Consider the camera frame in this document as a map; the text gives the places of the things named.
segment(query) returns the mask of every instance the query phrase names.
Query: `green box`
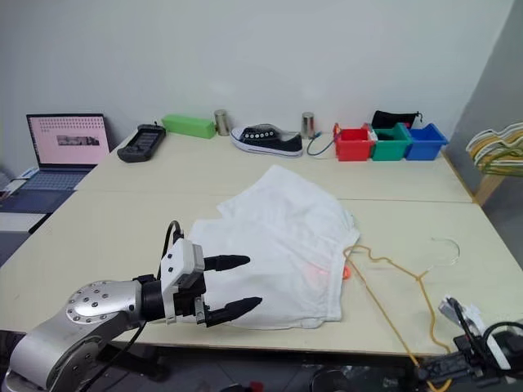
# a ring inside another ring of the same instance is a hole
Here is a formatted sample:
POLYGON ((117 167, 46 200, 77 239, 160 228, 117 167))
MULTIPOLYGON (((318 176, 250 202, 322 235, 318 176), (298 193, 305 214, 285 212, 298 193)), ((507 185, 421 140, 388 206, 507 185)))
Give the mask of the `green box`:
POLYGON ((390 129, 374 129, 374 132, 378 136, 373 151, 374 161, 399 161, 412 144, 412 139, 403 123, 398 122, 390 129))
POLYGON ((181 133, 182 135, 203 137, 205 139, 211 139, 216 135, 214 122, 203 118, 168 114, 162 118, 162 123, 167 131, 181 133))

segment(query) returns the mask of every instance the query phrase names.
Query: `laptop screen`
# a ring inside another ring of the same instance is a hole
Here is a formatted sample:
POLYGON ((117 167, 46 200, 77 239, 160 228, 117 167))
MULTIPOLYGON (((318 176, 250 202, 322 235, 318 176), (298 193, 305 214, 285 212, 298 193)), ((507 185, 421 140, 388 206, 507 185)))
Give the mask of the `laptop screen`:
POLYGON ((109 153, 102 114, 28 114, 41 167, 94 167, 109 153))

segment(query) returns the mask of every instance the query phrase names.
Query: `blue bin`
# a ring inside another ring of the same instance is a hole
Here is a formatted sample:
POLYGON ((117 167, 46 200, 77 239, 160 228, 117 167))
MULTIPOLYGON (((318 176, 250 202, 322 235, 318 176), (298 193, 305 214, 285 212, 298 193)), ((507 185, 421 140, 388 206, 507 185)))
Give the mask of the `blue bin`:
POLYGON ((405 159, 409 161, 432 161, 436 159, 443 145, 449 141, 434 124, 428 124, 421 129, 408 130, 412 144, 407 150, 405 159))

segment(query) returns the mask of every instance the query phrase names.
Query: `robotic arm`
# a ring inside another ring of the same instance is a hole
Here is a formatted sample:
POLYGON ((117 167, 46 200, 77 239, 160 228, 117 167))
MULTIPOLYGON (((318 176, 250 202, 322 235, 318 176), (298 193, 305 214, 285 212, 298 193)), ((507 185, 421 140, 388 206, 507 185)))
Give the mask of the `robotic arm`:
POLYGON ((197 323, 211 327, 241 317, 262 299, 244 298, 210 310, 203 301, 203 272, 229 270, 249 261, 246 256, 203 258, 201 246, 178 235, 161 260, 159 278, 103 280, 74 292, 54 317, 16 346, 2 391, 75 390, 107 343, 147 321, 166 319, 169 324, 177 316, 194 315, 197 323))

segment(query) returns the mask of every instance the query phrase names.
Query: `red bin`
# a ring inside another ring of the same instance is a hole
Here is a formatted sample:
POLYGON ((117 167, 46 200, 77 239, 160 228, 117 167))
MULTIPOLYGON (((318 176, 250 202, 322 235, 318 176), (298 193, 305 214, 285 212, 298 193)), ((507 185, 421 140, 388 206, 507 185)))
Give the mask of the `red bin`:
POLYGON ((374 141, 370 138, 370 125, 364 124, 361 128, 341 129, 334 124, 333 134, 336 144, 338 161, 366 161, 370 157, 374 141))

